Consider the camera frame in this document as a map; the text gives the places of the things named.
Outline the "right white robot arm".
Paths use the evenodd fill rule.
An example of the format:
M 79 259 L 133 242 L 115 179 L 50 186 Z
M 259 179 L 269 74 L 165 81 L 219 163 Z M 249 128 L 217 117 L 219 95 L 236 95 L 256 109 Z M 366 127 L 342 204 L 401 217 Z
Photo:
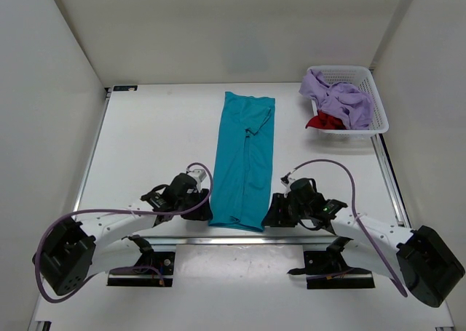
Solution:
M 400 283 L 417 300 L 437 308 L 465 276 L 465 268 L 434 229 L 411 229 L 368 218 L 344 202 L 326 199 L 312 178 L 286 185 L 285 194 L 273 195 L 263 226 L 294 228 L 309 220 L 309 231 L 324 230 L 335 236 L 323 251 L 307 251 L 303 268 L 289 271 L 306 275 L 310 287 L 367 271 Z

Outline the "teal t shirt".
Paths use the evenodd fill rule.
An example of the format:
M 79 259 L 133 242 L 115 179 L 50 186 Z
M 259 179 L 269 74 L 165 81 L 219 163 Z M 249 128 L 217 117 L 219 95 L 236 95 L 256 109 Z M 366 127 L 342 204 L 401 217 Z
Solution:
M 209 226 L 262 232 L 269 210 L 275 99 L 225 93 Z

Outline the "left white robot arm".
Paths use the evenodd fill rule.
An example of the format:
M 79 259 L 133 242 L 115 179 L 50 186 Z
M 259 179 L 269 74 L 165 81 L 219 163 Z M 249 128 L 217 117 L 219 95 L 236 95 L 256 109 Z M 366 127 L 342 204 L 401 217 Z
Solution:
M 173 218 L 209 221 L 212 189 L 202 182 L 211 178 L 191 167 L 124 209 L 78 210 L 57 219 L 32 258 L 40 295 L 61 303 L 100 273 L 111 286 L 171 287 L 175 252 L 155 248 L 140 232 Z

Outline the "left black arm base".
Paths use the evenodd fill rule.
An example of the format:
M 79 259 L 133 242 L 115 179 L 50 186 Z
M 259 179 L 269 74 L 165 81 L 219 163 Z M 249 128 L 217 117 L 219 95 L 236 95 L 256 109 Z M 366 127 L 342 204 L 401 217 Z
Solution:
M 110 270 L 109 287 L 172 287 L 175 268 L 175 250 L 161 251 L 139 235 L 128 239 L 138 247 L 139 257 L 131 266 Z

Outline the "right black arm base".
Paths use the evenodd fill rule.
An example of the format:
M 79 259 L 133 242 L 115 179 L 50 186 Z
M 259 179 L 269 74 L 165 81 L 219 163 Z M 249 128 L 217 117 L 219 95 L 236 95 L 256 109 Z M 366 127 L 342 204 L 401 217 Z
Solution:
M 367 290 L 375 288 L 373 274 L 363 268 L 349 266 L 342 257 L 343 244 L 349 239 L 335 239 L 303 248 L 304 265 L 292 268 L 289 276 L 303 276 L 308 290 Z

